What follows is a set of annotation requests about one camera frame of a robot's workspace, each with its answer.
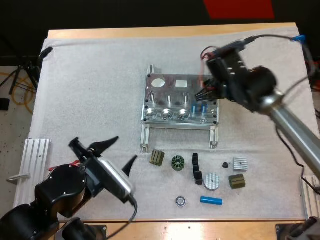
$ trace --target black cable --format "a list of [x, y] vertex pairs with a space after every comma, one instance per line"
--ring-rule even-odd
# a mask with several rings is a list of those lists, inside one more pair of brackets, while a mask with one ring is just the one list
[[318, 119], [320, 119], [320, 111], [317, 110], [317, 109], [314, 109], [314, 111], [315, 111], [315, 116], [316, 116]]
[[318, 191], [314, 188], [314, 186], [312, 186], [311, 183], [308, 182], [308, 180], [304, 178], [305, 166], [298, 162], [295, 153], [292, 151], [292, 149], [290, 148], [290, 146], [288, 145], [288, 143], [286, 143], [286, 141], [282, 138], [282, 136], [280, 135], [280, 132], [279, 132], [279, 129], [277, 128], [277, 126], [275, 127], [275, 132], [276, 132], [276, 134], [278, 135], [278, 137], [279, 137], [279, 139], [281, 140], [281, 142], [286, 146], [286, 148], [287, 148], [287, 149], [289, 150], [289, 152], [291, 153], [292, 158], [293, 158], [295, 164], [297, 164], [299, 167], [302, 168], [302, 172], [301, 172], [301, 176], [300, 176], [301, 179], [302, 179], [306, 184], [308, 184], [308, 186], [309, 186], [316, 194], [320, 195], [320, 192], [318, 192]]
[[12, 73], [10, 73], [9, 76], [6, 77], [6, 79], [3, 80], [2, 83], [0, 83], [0, 88], [1, 88], [2, 85], [5, 84], [5, 83], [9, 80], [9, 78], [11, 78], [17, 71], [18, 71], [18, 69], [14, 70]]
[[286, 39], [292, 42], [298, 42], [301, 44], [304, 54], [306, 56], [306, 59], [309, 63], [310, 66], [310, 71], [308, 73], [307, 76], [303, 77], [302, 79], [298, 80], [296, 83], [294, 83], [291, 87], [289, 87], [289, 89], [287, 89], [284, 93], [284, 96], [288, 95], [294, 88], [296, 88], [298, 85], [300, 85], [301, 83], [303, 83], [305, 80], [307, 80], [308, 78], [311, 78], [315, 75], [317, 68], [316, 65], [314, 63], [314, 60], [312, 58], [311, 52], [309, 50], [309, 48], [307, 47], [307, 45], [305, 45], [303, 42], [295, 40], [293, 37], [289, 37], [289, 36], [282, 36], [282, 35], [275, 35], [275, 34], [263, 34], [263, 35], [257, 35], [257, 36], [251, 36], [248, 37], [244, 40], [244, 42], [246, 44], [252, 43], [254, 40], [259, 39], [259, 38], [279, 38], [279, 39]]
[[120, 233], [122, 230], [124, 230], [126, 227], [128, 227], [128, 225], [130, 223], [132, 223], [132, 221], [136, 218], [136, 215], [137, 215], [137, 212], [138, 212], [138, 203], [136, 201], [136, 199], [134, 198], [134, 196], [130, 196], [130, 199], [129, 199], [130, 203], [134, 206], [134, 213], [132, 215], [132, 217], [129, 219], [129, 221], [124, 224], [122, 227], [120, 227], [117, 231], [115, 231], [114, 233], [112, 233], [111, 235], [109, 235], [107, 239], [111, 239], [113, 238], [115, 235], [117, 235], [118, 233]]

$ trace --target green gear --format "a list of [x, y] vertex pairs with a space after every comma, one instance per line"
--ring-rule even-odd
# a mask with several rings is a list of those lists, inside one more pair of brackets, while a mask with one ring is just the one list
[[175, 171], [181, 171], [185, 167], [185, 160], [182, 156], [174, 156], [172, 158], [172, 163], [171, 163], [172, 168]]

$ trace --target cable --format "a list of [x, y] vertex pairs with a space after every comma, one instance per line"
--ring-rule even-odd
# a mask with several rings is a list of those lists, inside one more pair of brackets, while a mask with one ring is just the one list
[[302, 168], [302, 172], [301, 172], [301, 176], [300, 176], [301, 179], [302, 179], [306, 184], [308, 184], [308, 186], [309, 186], [316, 194], [320, 195], [320, 192], [318, 192], [318, 191], [314, 188], [314, 186], [312, 186], [311, 183], [308, 182], [308, 180], [304, 178], [305, 166], [298, 162], [295, 153], [292, 151], [292, 149], [290, 148], [290, 146], [288, 145], [288, 143], [286, 143], [286, 141], [282, 138], [282, 136], [280, 135], [280, 132], [279, 132], [279, 129], [278, 129], [277, 126], [275, 126], [275, 132], [276, 132], [276, 134], [278, 135], [278, 137], [279, 137], [279, 139], [281, 140], [281, 142], [286, 146], [286, 148], [287, 148], [287, 149], [289, 150], [289, 152], [291, 153], [292, 158], [293, 158], [295, 164], [297, 164], [299, 167]]
[[307, 61], [310, 64], [310, 71], [307, 74], [307, 76], [303, 77], [302, 79], [298, 80], [296, 83], [294, 83], [291, 87], [289, 87], [285, 93], [284, 96], [288, 95], [294, 88], [296, 88], [298, 85], [300, 85], [301, 83], [303, 83], [305, 80], [307, 80], [308, 78], [311, 78], [315, 75], [317, 68], [315, 65], [315, 62], [312, 58], [311, 52], [309, 50], [309, 48], [307, 47], [307, 45], [305, 45], [303, 42], [295, 40], [293, 37], [289, 37], [289, 36], [282, 36], [282, 35], [274, 35], [274, 34], [263, 34], [263, 35], [257, 35], [257, 36], [251, 36], [248, 37], [244, 40], [244, 42], [246, 44], [252, 43], [253, 41], [255, 41], [256, 39], [259, 38], [279, 38], [279, 39], [287, 39], [291, 42], [298, 42], [301, 44], [303, 51], [305, 53], [305, 56], [307, 58]]
[[199, 74], [199, 78], [198, 78], [198, 83], [200, 84], [200, 86], [203, 87], [203, 75], [204, 75], [204, 72], [205, 72], [205, 63], [204, 63], [204, 59], [205, 58], [208, 58], [211, 59], [213, 58], [215, 55], [212, 53], [212, 52], [206, 52], [206, 50], [208, 49], [211, 49], [211, 48], [214, 48], [214, 49], [218, 49], [217, 46], [207, 46], [205, 49], [202, 50], [201, 54], [200, 54], [200, 60], [201, 60], [201, 69], [200, 69], [200, 74]]
[[0, 88], [2, 87], [3, 84], [5, 84], [9, 78], [11, 78], [16, 72], [18, 71], [18, 69], [14, 70], [12, 73], [8, 74], [8, 73], [5, 73], [5, 72], [1, 72], [0, 74], [1, 75], [4, 75], [4, 76], [8, 76], [5, 80], [2, 81], [2, 83], [0, 83]]
[[[0, 72], [0, 75], [2, 76], [7, 76], [7, 78], [1, 83], [2, 85], [9, 79], [9, 78], [12, 78], [14, 73], [16, 73], [18, 70], [15, 70], [13, 71], [12, 73], [6, 73], [6, 72]], [[27, 82], [27, 79], [29, 77], [26, 76], [25, 78], [21, 78], [21, 77], [18, 77], [17, 79], [19, 80], [16, 85], [13, 87], [12, 89], [12, 95], [11, 95], [11, 99], [12, 101], [17, 105], [17, 106], [25, 106], [26, 110], [33, 114], [33, 111], [30, 109], [30, 107], [28, 106], [28, 104], [33, 100], [34, 98], [34, 94], [35, 92], [33, 92], [33, 87], [32, 87], [32, 84], [30, 84], [29, 82]], [[15, 92], [16, 92], [16, 89], [17, 88], [21, 88], [21, 89], [24, 89], [26, 90], [25, 94], [24, 94], [24, 99], [23, 99], [23, 102], [18, 102], [15, 98]], [[31, 92], [31, 97], [30, 99], [28, 99], [28, 95], [29, 95], [29, 92]]]
[[128, 227], [129, 224], [132, 223], [132, 221], [136, 218], [137, 212], [138, 212], [138, 203], [136, 201], [136, 199], [134, 198], [134, 196], [130, 195], [130, 199], [129, 199], [130, 203], [134, 206], [134, 213], [132, 215], [132, 217], [129, 219], [129, 221], [124, 224], [122, 227], [120, 227], [117, 231], [115, 231], [114, 233], [112, 233], [111, 235], [109, 235], [107, 239], [111, 239], [113, 238], [115, 235], [117, 235], [118, 233], [120, 233], [122, 230], [124, 230], [126, 227]]

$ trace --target white cloth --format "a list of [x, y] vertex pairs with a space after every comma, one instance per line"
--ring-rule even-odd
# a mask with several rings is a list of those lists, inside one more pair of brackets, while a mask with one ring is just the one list
[[[52, 140], [49, 166], [76, 160], [69, 142], [79, 137], [85, 145], [119, 136], [104, 154], [122, 167], [135, 154], [131, 180], [136, 185], [138, 219], [301, 219], [304, 217], [299, 176], [288, 150], [266, 117], [252, 114], [236, 103], [220, 101], [219, 144], [209, 149], [209, 131], [151, 129], [150, 149], [165, 152], [161, 167], [149, 163], [150, 153], [140, 153], [141, 110], [148, 64], [164, 74], [198, 74], [200, 52], [259, 34], [298, 35], [295, 27], [265, 29], [227, 35], [177, 38], [47, 39], [36, 96], [30, 138]], [[299, 44], [283, 39], [256, 40], [241, 52], [249, 68], [262, 65], [274, 72], [278, 88], [286, 90], [307, 74]], [[318, 127], [308, 81], [289, 97], [292, 111], [316, 134]], [[192, 153], [199, 155], [203, 177], [216, 173], [221, 185], [208, 191], [195, 184]], [[171, 167], [175, 155], [186, 166]], [[231, 190], [233, 157], [246, 157], [246, 187]], [[184, 196], [186, 206], [175, 200]], [[200, 203], [200, 196], [223, 199], [223, 205]], [[133, 210], [107, 191], [77, 214], [83, 220], [128, 219]]]

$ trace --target round hole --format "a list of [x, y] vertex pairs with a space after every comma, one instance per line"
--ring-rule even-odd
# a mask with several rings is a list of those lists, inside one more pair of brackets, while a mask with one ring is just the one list
[[179, 199], [178, 199], [178, 204], [181, 204], [181, 205], [182, 205], [182, 204], [184, 204], [184, 202], [185, 202], [185, 201], [184, 201], [182, 198], [179, 198]]
[[155, 88], [161, 88], [165, 85], [165, 80], [161, 78], [156, 78], [155, 80], [152, 81], [151, 85]]

